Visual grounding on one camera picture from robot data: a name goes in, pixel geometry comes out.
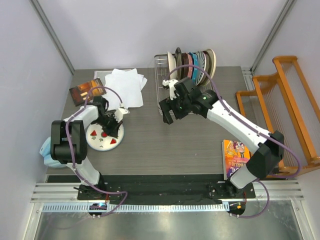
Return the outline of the white watermelon pattern plate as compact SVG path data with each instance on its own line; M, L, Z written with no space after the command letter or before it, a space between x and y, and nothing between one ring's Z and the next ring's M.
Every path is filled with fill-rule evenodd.
M86 130L86 142L96 151L110 151L116 148L124 138L124 126L118 129L118 137L113 137L105 133L99 124L90 124Z

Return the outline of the brown floral pattern plate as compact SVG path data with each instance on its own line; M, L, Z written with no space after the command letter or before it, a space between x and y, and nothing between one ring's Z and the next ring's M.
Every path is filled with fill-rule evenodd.
M169 73L170 73L171 71L173 71L177 67L177 63L176 63L176 59L175 59L174 55L172 53L170 53L169 51L167 52L167 61L168 61L168 69L169 69ZM170 80L177 80L178 79L177 72L174 71L173 73L170 73L169 79Z

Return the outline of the black rimmed beige plate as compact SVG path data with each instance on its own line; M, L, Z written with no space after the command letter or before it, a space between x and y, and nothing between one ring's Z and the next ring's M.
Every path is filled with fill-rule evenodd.
M176 61L176 67L180 67L183 65L183 57L182 57L182 51L181 51L181 48L180 47L177 47L176 50L175 50L175 53L174 53L174 58L175 58L175 61ZM184 70L183 68L179 68L177 71L177 79L178 80L181 80L183 78L183 73L184 73Z

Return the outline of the pink polka dot plate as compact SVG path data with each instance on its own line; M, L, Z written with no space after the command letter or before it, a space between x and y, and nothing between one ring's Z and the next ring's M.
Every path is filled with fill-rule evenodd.
M182 63L183 65L193 65L194 64L194 59L190 53L183 53L182 54ZM183 77L193 79L193 71L194 68L192 66L185 66L183 68Z

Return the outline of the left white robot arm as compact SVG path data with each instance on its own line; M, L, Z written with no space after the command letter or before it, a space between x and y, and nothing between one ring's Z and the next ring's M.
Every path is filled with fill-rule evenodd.
M80 179L80 190L89 189L89 194L97 200L109 192L102 174L87 157L85 129L91 124L97 124L107 136L117 138L124 115L130 113L123 103L115 110L108 110L108 106L109 102L105 98L94 97L92 102L86 102L70 117L55 120L51 124L51 158L70 168Z

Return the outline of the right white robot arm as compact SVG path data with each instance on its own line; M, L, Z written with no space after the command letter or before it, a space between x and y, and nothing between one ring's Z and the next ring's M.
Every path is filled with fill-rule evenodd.
M162 86L169 90L169 97L159 102L163 122L170 125L174 119L181 120L189 113L217 123L251 152L249 161L225 181L226 193L236 198L244 188L256 179L263 179L282 160L284 135L263 129L239 114L211 89L201 91L190 78L163 80Z

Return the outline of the orange wooden rack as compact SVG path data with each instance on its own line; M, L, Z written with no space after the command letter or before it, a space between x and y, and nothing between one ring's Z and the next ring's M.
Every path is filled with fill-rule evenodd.
M320 108L298 63L297 56L276 56L276 72L252 77L252 90L235 96L240 113L284 135L284 144L300 159L288 152L275 170L280 176L300 174L320 168Z

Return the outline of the white cloth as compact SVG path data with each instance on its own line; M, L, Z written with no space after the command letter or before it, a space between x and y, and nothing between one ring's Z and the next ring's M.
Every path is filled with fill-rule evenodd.
M128 71L113 69L111 74L105 76L104 86L114 90L122 99L123 105L128 108L140 108L144 105L142 89L147 83L144 75L137 69Z

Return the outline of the dark brown book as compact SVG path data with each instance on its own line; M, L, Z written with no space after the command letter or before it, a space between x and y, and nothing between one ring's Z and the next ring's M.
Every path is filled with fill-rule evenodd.
M93 80L87 81L85 83L70 88L69 93L71 95L74 105L76 107L83 105L85 103L89 91L92 88L98 86L103 86L102 81L99 78L95 78ZM92 92L89 94L88 101L92 100L93 97L102 96L104 94L106 94L105 88L93 89Z

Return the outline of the mesh zipper pouch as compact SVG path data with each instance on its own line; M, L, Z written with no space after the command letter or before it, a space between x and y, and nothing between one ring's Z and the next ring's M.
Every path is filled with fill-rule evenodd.
M94 79L99 78L101 81L105 79L107 75L112 74L113 70L96 70L94 72Z

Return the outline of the grey striped plate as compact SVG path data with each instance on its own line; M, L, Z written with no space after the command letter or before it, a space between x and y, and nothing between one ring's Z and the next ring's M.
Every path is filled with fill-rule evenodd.
M196 54L196 56L198 58L198 67L203 69L203 70L205 70L206 64L207 64L207 59L206 59L206 56L205 56L204 52L203 51L198 51L195 54ZM204 76L205 76L205 74L201 70L199 70L199 69L197 69L197 70L198 70L198 72L197 72L197 77L196 77L196 80L195 80L195 85L196 86L200 85L200 83L203 81Z

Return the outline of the cream plate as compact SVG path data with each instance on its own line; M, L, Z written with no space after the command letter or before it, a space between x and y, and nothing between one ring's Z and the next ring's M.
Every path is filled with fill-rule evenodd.
M216 53L211 49L208 48L206 50L211 58L211 71L210 71L210 78L213 79L215 71L216 71L216 66L217 66L217 57L216 57Z

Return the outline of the light blue headphones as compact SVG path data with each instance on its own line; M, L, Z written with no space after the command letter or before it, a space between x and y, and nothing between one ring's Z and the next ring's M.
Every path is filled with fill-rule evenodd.
M39 154L43 157L44 165L49 168L61 169L65 168L65 164L61 164L58 160L51 157L51 137L49 136L42 144Z

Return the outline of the orange Roald Dahl book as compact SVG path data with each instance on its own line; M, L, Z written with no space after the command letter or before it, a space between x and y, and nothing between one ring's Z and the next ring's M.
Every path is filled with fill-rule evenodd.
M223 177L227 180L251 158L249 149L240 141L222 141Z

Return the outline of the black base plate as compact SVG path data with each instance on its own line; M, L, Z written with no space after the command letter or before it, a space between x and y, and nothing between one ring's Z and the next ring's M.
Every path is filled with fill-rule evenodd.
M109 200L117 205L123 198L117 192L126 191L126 205L211 205L226 199L254 199L253 184L243 190L232 190L226 186L222 174L176 174L176 175L104 175L100 193L80 184L75 175L51 175L48 183L74 183L78 200Z

